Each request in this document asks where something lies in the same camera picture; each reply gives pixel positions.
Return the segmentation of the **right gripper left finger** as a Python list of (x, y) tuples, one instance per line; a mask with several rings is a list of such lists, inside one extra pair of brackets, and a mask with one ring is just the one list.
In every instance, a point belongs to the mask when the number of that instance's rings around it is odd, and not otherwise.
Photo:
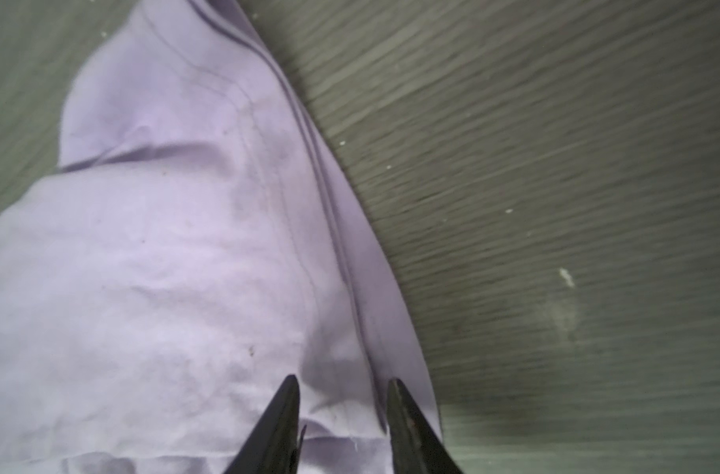
[(300, 430), (300, 385), (285, 377), (225, 474), (292, 474), (298, 471), (303, 432)]

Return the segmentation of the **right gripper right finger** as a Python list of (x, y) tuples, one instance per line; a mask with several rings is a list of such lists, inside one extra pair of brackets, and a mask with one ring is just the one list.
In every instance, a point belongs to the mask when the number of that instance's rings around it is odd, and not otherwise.
[(387, 385), (394, 474), (462, 474), (399, 378)]

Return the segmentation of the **purple t-shirt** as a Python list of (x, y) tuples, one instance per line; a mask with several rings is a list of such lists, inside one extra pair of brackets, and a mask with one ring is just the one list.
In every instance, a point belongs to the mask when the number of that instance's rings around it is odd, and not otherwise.
[(288, 375), (304, 473), (389, 473), (440, 418), (357, 197), (235, 1), (143, 1), (0, 215), (0, 473), (221, 473)]

